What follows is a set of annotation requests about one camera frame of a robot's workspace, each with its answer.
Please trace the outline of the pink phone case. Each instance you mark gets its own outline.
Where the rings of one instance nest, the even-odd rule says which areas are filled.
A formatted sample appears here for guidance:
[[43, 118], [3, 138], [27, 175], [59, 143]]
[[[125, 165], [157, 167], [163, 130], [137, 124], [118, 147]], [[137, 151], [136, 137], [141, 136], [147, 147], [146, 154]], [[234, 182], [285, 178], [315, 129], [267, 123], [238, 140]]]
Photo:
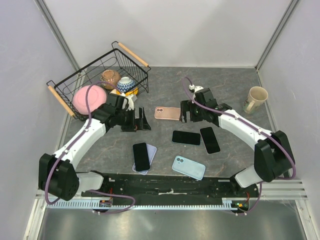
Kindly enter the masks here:
[[158, 120], [179, 121], [181, 110], [179, 107], [157, 106], [154, 111], [154, 117]]

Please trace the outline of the teal edged phone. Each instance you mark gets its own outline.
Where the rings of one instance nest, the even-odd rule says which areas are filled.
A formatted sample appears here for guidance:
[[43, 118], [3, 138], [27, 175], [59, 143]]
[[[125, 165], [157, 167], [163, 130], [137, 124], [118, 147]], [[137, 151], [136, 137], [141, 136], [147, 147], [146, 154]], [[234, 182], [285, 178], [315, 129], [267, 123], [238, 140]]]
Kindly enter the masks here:
[[174, 130], [172, 133], [172, 142], [176, 144], [199, 146], [201, 144], [201, 135], [194, 132]]

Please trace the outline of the pink edged black phone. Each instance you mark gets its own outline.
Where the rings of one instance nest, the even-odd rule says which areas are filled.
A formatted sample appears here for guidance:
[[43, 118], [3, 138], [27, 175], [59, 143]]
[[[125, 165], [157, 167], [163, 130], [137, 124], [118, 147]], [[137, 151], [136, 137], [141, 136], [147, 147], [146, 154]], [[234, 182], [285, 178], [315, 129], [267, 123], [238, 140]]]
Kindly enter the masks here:
[[212, 127], [201, 128], [200, 134], [208, 154], [215, 154], [221, 151]]

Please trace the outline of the light blue phone case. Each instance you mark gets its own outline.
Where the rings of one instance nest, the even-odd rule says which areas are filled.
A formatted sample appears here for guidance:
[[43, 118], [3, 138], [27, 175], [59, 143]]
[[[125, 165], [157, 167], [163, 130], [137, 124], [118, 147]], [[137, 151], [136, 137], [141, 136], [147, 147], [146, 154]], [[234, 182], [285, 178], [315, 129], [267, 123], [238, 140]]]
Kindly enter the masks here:
[[172, 169], [200, 181], [204, 177], [206, 166], [178, 155], [173, 161]]

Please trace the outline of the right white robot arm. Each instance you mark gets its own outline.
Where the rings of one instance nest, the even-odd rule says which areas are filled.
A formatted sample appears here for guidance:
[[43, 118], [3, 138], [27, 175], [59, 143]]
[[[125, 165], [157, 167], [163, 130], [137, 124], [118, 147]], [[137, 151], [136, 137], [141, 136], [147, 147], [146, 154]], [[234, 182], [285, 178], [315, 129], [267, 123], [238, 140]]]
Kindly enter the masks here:
[[245, 142], [254, 152], [253, 165], [231, 177], [229, 191], [235, 197], [242, 196], [247, 187], [285, 179], [285, 173], [292, 170], [289, 179], [296, 176], [295, 160], [287, 135], [283, 131], [272, 132], [261, 128], [239, 115], [229, 105], [218, 104], [209, 88], [190, 84], [186, 89], [189, 99], [181, 101], [180, 120], [207, 121], [227, 130]]

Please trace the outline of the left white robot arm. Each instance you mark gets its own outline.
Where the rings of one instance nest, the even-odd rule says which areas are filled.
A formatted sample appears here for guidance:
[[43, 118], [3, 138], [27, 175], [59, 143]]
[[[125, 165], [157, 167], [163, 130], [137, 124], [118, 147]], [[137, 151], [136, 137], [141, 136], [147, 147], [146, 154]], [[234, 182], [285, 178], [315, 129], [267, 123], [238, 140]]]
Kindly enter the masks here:
[[62, 148], [53, 154], [43, 154], [39, 160], [38, 187], [49, 195], [65, 201], [71, 200], [77, 193], [92, 190], [99, 197], [106, 196], [110, 185], [97, 172], [77, 173], [80, 160], [111, 128], [120, 126], [123, 132], [150, 130], [145, 110], [139, 108], [139, 117], [135, 115], [134, 102], [115, 94], [107, 97], [106, 103], [92, 110], [83, 127]]

